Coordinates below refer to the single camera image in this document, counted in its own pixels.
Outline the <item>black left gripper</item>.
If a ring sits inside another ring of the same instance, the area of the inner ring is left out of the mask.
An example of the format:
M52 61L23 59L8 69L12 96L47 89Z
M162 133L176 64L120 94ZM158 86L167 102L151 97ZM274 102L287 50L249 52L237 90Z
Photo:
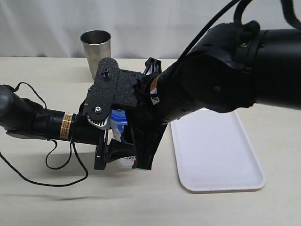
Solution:
M95 145L94 169L105 170L107 163L118 159L136 156L134 145L122 143L112 139L106 146L105 131L98 129L88 122L87 115L83 114L85 101L79 106L71 129L71 141L75 143Z

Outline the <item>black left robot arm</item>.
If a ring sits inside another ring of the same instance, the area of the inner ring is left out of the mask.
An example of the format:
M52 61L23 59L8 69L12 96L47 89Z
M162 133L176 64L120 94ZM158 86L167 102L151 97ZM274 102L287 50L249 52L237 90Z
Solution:
M86 116L46 109L27 98L19 97L7 85L0 87L0 125L11 137L95 145L96 170L104 170L107 163L136 155L131 144L116 140L107 144L106 131L90 124Z

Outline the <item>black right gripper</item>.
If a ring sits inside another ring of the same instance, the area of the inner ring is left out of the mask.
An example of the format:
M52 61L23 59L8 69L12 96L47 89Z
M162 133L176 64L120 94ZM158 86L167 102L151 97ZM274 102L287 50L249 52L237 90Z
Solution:
M146 66L155 71L141 73L124 70L113 58L98 64L94 84L85 99L83 114L92 120L102 121L111 116L112 110L125 111L128 125L122 133L122 143L132 144L136 150L134 169L150 170L157 148L166 130L152 100L159 92L151 88L159 79L168 78L171 68L161 71L161 61L149 58Z

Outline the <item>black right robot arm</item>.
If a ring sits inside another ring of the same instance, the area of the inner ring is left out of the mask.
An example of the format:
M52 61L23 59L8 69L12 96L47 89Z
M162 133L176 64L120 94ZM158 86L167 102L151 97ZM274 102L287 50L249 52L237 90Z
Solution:
M121 141L99 139L94 168L135 156L135 168L150 170L168 123L202 108L228 113L254 104L300 109L300 29L219 24L183 59L151 74L122 70L105 58L83 114L97 126L112 110L123 110L127 127Z

